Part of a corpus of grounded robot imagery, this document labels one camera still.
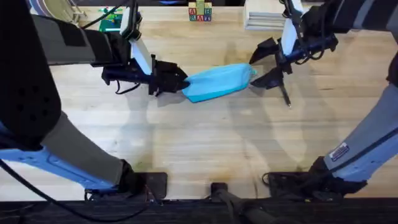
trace blue cloth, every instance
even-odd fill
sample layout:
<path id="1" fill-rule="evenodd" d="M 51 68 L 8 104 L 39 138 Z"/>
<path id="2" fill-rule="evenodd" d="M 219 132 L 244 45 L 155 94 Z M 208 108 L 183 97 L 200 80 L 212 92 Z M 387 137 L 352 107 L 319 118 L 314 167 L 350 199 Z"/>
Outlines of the blue cloth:
<path id="1" fill-rule="evenodd" d="M 211 68 L 186 78 L 190 86 L 182 93 L 192 103 L 224 96 L 246 88 L 255 72 L 247 63 Z"/>

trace label sticker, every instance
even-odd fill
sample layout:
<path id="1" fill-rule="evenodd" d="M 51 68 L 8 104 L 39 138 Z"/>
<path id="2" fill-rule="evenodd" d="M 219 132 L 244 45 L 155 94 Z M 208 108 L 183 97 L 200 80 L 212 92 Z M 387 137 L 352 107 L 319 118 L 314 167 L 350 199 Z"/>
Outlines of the label sticker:
<path id="1" fill-rule="evenodd" d="M 349 151 L 349 147 L 345 142 L 341 143 L 339 147 L 337 147 L 333 152 L 329 153 L 330 159 L 333 162 L 336 162 L 339 158 L 341 158 L 344 154 Z"/>

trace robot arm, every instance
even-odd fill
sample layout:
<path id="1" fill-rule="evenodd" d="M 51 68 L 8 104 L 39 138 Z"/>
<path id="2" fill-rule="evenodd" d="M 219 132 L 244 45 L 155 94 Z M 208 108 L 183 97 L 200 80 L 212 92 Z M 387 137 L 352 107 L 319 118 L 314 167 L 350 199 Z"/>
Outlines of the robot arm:
<path id="1" fill-rule="evenodd" d="M 167 174 L 135 173 L 126 161 L 107 154 L 74 127 L 62 112 L 48 66 L 101 66 L 107 84 L 113 80 L 144 83 L 150 86 L 150 94 L 189 85 L 176 64 L 149 55 L 138 31 L 142 17 L 136 2 L 131 2 L 120 34 L 30 15 L 24 0 L 2 4 L 2 14 L 17 16 L 20 26 L 0 22 L 0 43 L 7 52 L 0 60 L 0 159 L 38 167 L 101 194 L 139 194 L 151 184 L 146 178 L 150 176 L 156 196 L 165 197 Z M 19 10 L 10 15 L 10 8 Z"/>
<path id="2" fill-rule="evenodd" d="M 350 29 L 390 31 L 397 38 L 398 1 L 336 0 L 304 12 L 299 0 L 285 0 L 287 22 L 276 44 L 259 44 L 251 63 L 274 55 L 277 67 L 252 82 L 258 87 L 283 85 L 283 73 L 292 73 L 291 63 L 318 60 L 325 49 L 338 44 L 334 33 Z M 295 199 L 336 200 L 366 186 L 367 180 L 398 153 L 398 53 L 391 62 L 384 90 L 377 105 L 334 150 L 319 157 L 309 172 L 268 174 L 271 195 Z"/>

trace green box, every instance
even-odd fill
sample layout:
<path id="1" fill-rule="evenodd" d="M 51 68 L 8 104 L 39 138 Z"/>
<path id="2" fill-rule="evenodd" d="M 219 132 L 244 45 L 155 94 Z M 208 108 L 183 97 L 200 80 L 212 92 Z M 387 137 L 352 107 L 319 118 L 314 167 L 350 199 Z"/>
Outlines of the green box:
<path id="1" fill-rule="evenodd" d="M 197 15 L 204 15 L 204 14 L 205 14 L 205 2 L 197 1 Z"/>
<path id="2" fill-rule="evenodd" d="M 205 8 L 205 15 L 210 16 L 211 15 L 211 8 Z"/>
<path id="3" fill-rule="evenodd" d="M 190 15 L 189 16 L 190 21 L 196 21 L 197 20 L 197 15 Z"/>

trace cable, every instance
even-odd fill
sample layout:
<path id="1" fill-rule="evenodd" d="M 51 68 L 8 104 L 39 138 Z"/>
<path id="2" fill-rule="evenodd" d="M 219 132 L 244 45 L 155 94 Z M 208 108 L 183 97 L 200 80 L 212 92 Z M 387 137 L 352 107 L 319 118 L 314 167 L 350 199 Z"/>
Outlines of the cable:
<path id="1" fill-rule="evenodd" d="M 334 0 L 328 1 L 325 3 L 325 7 L 327 8 L 327 6 L 329 6 L 331 4 L 331 2 L 333 2 Z M 297 33 L 297 38 L 298 38 L 298 42 L 300 43 L 301 48 L 303 48 L 305 55 L 307 56 L 302 62 L 295 62 L 296 65 L 302 65 L 304 63 L 306 63 L 307 61 L 309 61 L 310 59 L 312 60 L 319 60 L 323 57 L 323 55 L 325 54 L 325 49 L 326 49 L 326 37 L 325 37 L 325 24 L 326 24 L 326 9 L 323 11 L 322 13 L 322 21 L 321 21 L 321 39 L 322 39 L 322 49 L 320 51 L 320 54 L 316 57 L 314 57 L 315 54 L 311 54 L 308 50 L 307 50 L 307 46 L 304 44 L 304 41 L 302 39 L 302 36 L 300 34 L 300 31 L 296 30 Z"/>
<path id="2" fill-rule="evenodd" d="M 128 220 L 130 218 L 134 218 L 137 215 L 141 214 L 142 212 L 146 211 L 149 206 L 143 206 L 140 210 L 138 210 L 137 212 L 133 213 L 132 215 L 128 215 L 126 217 L 123 218 L 118 218 L 115 220 L 103 220 L 103 219 L 99 219 L 99 218 L 94 218 L 94 217 L 90 217 L 88 215 L 82 214 L 80 212 L 77 212 L 76 210 L 74 210 L 73 208 L 69 207 L 68 205 L 65 205 L 61 202 L 58 202 L 57 200 L 55 200 L 54 198 L 48 196 L 47 194 L 43 193 L 41 190 L 37 189 L 35 186 L 33 186 L 31 183 L 29 183 L 27 180 L 25 180 L 23 177 L 21 177 L 18 173 L 16 173 L 13 169 L 11 169 L 3 160 L 0 159 L 0 167 L 2 167 L 9 175 L 11 175 L 13 178 L 15 178 L 18 182 L 20 182 L 21 184 L 25 185 L 25 187 L 27 187 L 29 190 L 33 191 L 34 193 L 36 193 L 38 196 L 46 199 L 47 201 L 53 203 L 54 205 L 80 217 L 83 218 L 85 220 L 91 221 L 91 222 L 100 222 L 100 223 L 116 223 L 116 222 L 121 222 L 121 221 L 125 221 Z"/>
<path id="3" fill-rule="evenodd" d="M 32 208 L 33 206 L 35 206 L 35 205 L 34 205 L 34 204 L 32 204 L 32 205 L 26 205 L 25 207 L 16 208 L 16 209 L 13 209 L 13 210 L 1 210 L 0 213 L 20 212 L 20 211 L 26 210 L 26 209 L 28 209 L 28 208 Z"/>
<path id="4" fill-rule="evenodd" d="M 130 89 L 123 90 L 123 91 L 119 92 L 120 91 L 120 82 L 119 82 L 119 80 L 116 80 L 116 83 L 118 84 L 118 90 L 116 90 L 116 92 L 115 92 L 117 95 L 123 95 L 125 93 L 128 93 L 130 91 L 135 90 L 136 88 L 138 88 L 140 86 L 140 83 L 138 83 L 137 85 L 131 87 Z"/>
<path id="5" fill-rule="evenodd" d="M 117 6 L 113 7 L 111 10 L 109 10 L 107 13 L 103 14 L 102 16 L 100 16 L 99 18 L 89 22 L 88 24 L 82 26 L 82 29 L 87 29 L 90 26 L 92 26 L 93 24 L 96 24 L 97 22 L 101 21 L 102 19 L 104 19 L 105 17 L 107 17 L 108 15 L 110 15 L 111 13 L 114 13 L 118 8 L 120 8 L 122 5 L 124 5 L 125 3 L 127 3 L 129 0 L 122 0 L 122 2 L 120 4 L 118 4 Z"/>

